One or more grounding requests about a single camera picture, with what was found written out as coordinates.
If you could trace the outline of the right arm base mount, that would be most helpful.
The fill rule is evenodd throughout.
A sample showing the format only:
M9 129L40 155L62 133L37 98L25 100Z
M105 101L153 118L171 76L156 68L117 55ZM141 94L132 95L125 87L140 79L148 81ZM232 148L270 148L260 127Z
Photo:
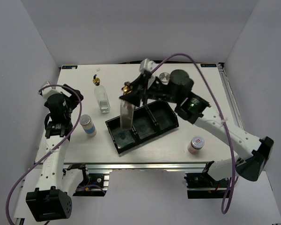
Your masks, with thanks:
M230 191L225 194L228 187L228 178L216 181L207 170L214 161L208 162L200 173L186 173L184 179L187 186L188 199L221 199L229 198Z

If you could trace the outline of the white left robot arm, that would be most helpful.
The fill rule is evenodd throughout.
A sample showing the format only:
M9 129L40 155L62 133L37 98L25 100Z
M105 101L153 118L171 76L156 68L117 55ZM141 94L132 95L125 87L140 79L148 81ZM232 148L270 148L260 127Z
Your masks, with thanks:
M46 100L44 106L49 110L44 120L45 155L40 159L42 170L35 190L26 194L26 204L37 222L68 219L72 213L72 195L75 188L85 187L89 175L80 169L69 173L63 171L65 154L70 143L70 136L77 123L73 124L71 114L81 107L83 95L63 84L61 88L47 83L39 94Z

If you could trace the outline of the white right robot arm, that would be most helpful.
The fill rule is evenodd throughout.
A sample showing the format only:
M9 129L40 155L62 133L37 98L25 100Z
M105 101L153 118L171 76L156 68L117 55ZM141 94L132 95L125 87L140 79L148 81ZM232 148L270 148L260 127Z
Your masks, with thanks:
M193 80L181 69L171 72L167 84L162 84L151 72L144 71L133 82L125 83L123 95L119 99L134 106L146 104L148 99L175 103L174 111L180 118L232 147L236 155L231 159L206 164L202 175L206 186L213 187L219 180L233 175L257 181L269 160L273 139L268 136L259 138L229 124L219 110L192 92L193 85Z

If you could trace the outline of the clear glass oil bottle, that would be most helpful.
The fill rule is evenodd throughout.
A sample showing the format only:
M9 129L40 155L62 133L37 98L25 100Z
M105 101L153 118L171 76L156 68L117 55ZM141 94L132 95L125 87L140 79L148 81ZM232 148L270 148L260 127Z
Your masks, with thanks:
M100 79L97 75L93 76L93 84L95 85L94 94L98 103L98 107L101 113L110 112L110 103L107 97L105 87L101 85Z

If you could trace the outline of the glass bottle with brown residue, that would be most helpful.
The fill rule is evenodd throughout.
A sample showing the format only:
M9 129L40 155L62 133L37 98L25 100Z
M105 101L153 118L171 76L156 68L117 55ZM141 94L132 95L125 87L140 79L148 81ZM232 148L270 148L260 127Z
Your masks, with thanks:
M130 130L133 125L133 113L135 106L127 101L120 100L120 127L123 130Z

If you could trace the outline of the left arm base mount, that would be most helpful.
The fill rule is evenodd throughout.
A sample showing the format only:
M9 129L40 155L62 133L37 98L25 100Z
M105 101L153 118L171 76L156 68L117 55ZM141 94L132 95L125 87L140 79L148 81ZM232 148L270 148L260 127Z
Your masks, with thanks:
M73 196L103 197L107 192L106 174L102 172L89 172L85 164L72 164L63 169L63 179L69 178L71 170L80 170L83 179L77 186Z

